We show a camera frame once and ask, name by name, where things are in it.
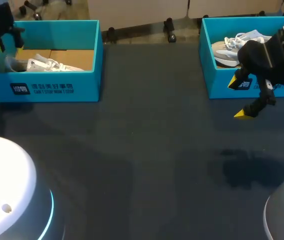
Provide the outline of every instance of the floor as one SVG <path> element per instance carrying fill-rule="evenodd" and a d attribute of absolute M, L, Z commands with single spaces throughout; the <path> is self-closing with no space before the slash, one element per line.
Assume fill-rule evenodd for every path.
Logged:
<path fill-rule="evenodd" d="M 87 0 L 73 0 L 73 5 L 66 5 L 64 0 L 50 0 L 49 4 L 42 6 L 41 0 L 31 0 L 40 6 L 37 12 L 44 20 L 86 20 L 90 19 Z M 15 18 L 20 21 L 34 20 L 33 12 L 27 11 L 21 16 L 19 11 L 14 12 Z M 198 27 L 196 21 L 185 17 L 174 21 L 175 35 L 179 43 L 193 43 L 198 40 Z M 134 27 L 118 33 L 118 44 L 156 44 L 167 43 L 167 35 L 163 32 L 163 23 Z"/>

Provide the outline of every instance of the shoelace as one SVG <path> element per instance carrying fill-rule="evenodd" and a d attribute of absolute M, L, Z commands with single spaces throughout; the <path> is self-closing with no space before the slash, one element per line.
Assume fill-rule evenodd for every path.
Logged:
<path fill-rule="evenodd" d="M 225 42 L 225 46 L 228 48 L 228 49 L 232 49 L 234 48 L 235 46 L 238 46 L 238 47 L 243 47 L 244 44 L 247 42 L 247 41 L 244 41 L 241 39 L 241 36 L 243 35 L 244 33 L 238 33 L 235 37 L 232 37 L 232 38 L 228 38 L 228 37 L 225 37 L 224 38 L 224 42 Z M 254 40 L 254 41 L 257 41 L 257 42 L 260 42 L 260 43 L 264 43 L 264 38 L 261 37 L 261 36 L 258 36 L 256 38 L 252 38 L 251 40 Z"/>
<path fill-rule="evenodd" d="M 59 63 L 51 58 L 48 59 L 47 64 L 49 66 L 49 70 L 53 72 L 60 72 L 66 70 L 66 65 Z"/>
<path fill-rule="evenodd" d="M 224 42 L 225 42 L 225 46 L 228 49 L 232 49 L 235 46 L 240 46 L 240 45 L 244 45 L 245 41 L 243 41 L 240 37 L 243 35 L 244 33 L 238 33 L 235 37 L 225 37 L 224 38 Z"/>

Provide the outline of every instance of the logo on box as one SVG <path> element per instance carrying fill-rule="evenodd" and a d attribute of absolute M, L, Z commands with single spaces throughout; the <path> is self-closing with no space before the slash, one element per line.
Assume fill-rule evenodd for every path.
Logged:
<path fill-rule="evenodd" d="M 26 83 L 11 83 L 11 88 L 15 95 L 29 95 L 30 90 Z"/>
<path fill-rule="evenodd" d="M 240 86 L 236 90 L 249 90 L 252 83 L 252 79 L 249 78 L 248 80 L 241 83 Z"/>

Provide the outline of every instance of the screw hole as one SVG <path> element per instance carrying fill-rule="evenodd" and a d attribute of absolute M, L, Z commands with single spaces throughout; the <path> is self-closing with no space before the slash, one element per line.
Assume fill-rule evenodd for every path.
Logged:
<path fill-rule="evenodd" d="M 2 206 L 2 210 L 3 210 L 4 212 L 6 212 L 7 214 L 9 214 L 9 213 L 11 213 L 11 211 L 12 211 L 12 207 L 11 207 L 10 205 L 8 205 L 8 204 L 4 204 L 4 205 Z"/>

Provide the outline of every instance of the cardboard box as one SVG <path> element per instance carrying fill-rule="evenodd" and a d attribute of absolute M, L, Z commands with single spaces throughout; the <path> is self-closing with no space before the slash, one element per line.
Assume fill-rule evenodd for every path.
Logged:
<path fill-rule="evenodd" d="M 93 50 L 52 50 L 51 59 L 86 71 L 92 70 Z"/>
<path fill-rule="evenodd" d="M 103 65 L 99 21 L 16 21 L 15 25 L 25 29 L 18 59 L 39 53 L 85 71 L 5 72 L 5 54 L 17 54 L 12 36 L 6 34 L 5 54 L 0 51 L 0 103 L 98 101 Z"/>
<path fill-rule="evenodd" d="M 32 59 L 36 54 L 39 54 L 49 59 L 49 57 L 51 56 L 51 50 L 49 49 L 25 49 L 16 54 L 16 59 L 28 60 L 28 59 Z"/>
<path fill-rule="evenodd" d="M 199 55 L 210 99 L 256 98 L 260 90 L 256 76 L 250 74 L 238 90 L 227 88 L 237 68 L 219 68 L 216 65 L 211 44 L 237 33 L 258 30 L 272 36 L 284 25 L 284 16 L 273 17 L 219 17 L 202 20 Z M 284 97 L 284 85 L 273 86 L 276 97 Z"/>

